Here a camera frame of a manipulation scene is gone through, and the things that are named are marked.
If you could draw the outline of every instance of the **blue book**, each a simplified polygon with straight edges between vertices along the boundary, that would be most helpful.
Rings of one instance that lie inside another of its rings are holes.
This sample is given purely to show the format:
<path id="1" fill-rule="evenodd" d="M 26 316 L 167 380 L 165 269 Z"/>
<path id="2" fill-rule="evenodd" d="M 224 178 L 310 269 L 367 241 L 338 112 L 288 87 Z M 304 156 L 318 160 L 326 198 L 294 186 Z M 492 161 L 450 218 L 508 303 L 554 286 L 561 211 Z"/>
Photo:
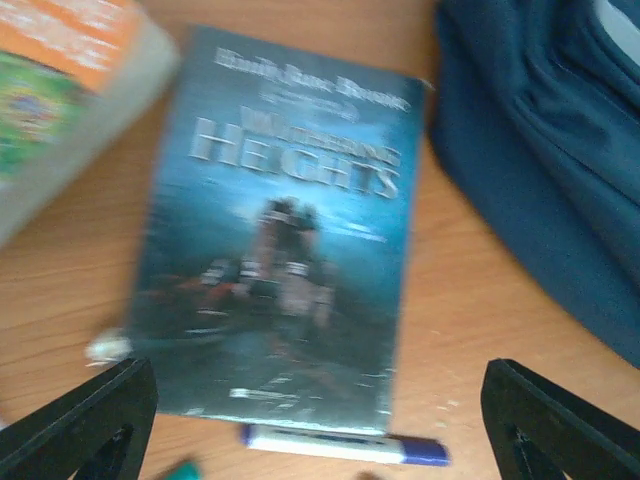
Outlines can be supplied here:
<path id="1" fill-rule="evenodd" d="M 194 28 L 125 329 L 160 412 L 386 430 L 425 97 Z"/>

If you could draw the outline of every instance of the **blue fabric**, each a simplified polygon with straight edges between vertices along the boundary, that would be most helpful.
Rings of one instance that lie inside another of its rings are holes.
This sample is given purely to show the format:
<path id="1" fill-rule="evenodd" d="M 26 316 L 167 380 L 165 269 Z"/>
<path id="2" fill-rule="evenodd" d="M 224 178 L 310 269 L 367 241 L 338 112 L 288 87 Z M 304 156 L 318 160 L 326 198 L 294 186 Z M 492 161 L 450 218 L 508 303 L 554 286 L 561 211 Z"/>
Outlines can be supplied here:
<path id="1" fill-rule="evenodd" d="M 640 67 L 591 5 L 444 0 L 431 136 L 539 284 L 640 367 Z"/>

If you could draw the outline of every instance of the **blue marker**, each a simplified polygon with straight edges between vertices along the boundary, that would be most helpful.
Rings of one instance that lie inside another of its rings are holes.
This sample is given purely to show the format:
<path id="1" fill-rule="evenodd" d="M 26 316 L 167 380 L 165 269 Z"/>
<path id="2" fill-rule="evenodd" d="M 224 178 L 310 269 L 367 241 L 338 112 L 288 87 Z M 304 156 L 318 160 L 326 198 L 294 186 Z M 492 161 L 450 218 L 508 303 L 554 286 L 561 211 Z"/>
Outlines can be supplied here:
<path id="1" fill-rule="evenodd" d="M 449 455 L 436 440 L 375 437 L 266 425 L 244 425 L 242 440 L 249 448 L 378 463 L 446 467 Z"/>

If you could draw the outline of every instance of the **wooden table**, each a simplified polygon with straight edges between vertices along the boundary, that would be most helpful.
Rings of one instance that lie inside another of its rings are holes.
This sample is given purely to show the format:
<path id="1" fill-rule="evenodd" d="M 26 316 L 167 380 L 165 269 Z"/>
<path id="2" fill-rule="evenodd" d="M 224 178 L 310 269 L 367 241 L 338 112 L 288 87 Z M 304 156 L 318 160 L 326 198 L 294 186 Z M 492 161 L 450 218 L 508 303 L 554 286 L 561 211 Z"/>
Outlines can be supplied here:
<path id="1" fill-rule="evenodd" d="M 209 23 L 433 80 L 431 0 L 147 0 L 180 43 Z M 0 251 L 0 412 L 18 419 L 97 372 L 83 349 L 130 295 L 158 102 Z M 236 426 L 160 415 L 142 478 L 184 457 L 209 479 L 495 479 L 479 393 L 487 361 L 514 358 L 640 427 L 640 372 L 555 305 L 440 172 L 425 140 L 392 430 L 441 438 L 453 466 L 425 469 L 247 451 Z"/>

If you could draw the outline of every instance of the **book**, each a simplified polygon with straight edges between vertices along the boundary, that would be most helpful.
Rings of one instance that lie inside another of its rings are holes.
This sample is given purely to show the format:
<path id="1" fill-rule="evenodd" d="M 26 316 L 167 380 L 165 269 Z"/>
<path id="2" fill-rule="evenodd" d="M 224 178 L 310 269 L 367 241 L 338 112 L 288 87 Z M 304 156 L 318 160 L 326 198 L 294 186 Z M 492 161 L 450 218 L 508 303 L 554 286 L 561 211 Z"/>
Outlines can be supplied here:
<path id="1" fill-rule="evenodd" d="M 0 4 L 0 246 L 147 109 L 178 62 L 132 0 Z"/>
<path id="2" fill-rule="evenodd" d="M 124 334 L 159 411 L 380 434 L 419 79 L 195 26 Z"/>

